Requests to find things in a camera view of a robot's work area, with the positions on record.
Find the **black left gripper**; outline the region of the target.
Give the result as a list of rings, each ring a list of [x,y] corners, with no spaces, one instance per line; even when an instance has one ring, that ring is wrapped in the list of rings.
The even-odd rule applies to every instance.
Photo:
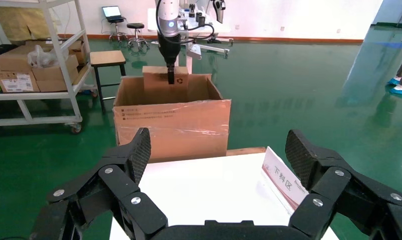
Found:
[[[173,37],[164,37],[158,32],[159,50],[164,57],[167,66],[168,83],[173,85],[175,83],[175,62],[180,53],[181,46],[178,42],[181,40],[181,35],[178,34]]]

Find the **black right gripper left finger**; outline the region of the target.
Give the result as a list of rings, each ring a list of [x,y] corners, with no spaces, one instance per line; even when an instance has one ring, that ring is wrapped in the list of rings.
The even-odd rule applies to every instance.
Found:
[[[130,143],[109,149],[94,168],[49,192],[30,238],[80,240],[105,212],[113,214],[130,239],[154,238],[168,220],[139,187],[150,155],[149,129],[142,127]]]

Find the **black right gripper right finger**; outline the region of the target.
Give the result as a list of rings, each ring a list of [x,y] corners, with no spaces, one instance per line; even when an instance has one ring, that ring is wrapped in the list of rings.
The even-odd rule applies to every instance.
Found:
[[[372,240],[402,240],[402,192],[354,170],[336,151],[288,132],[286,158],[308,195],[290,226],[321,238],[335,214],[347,217]]]

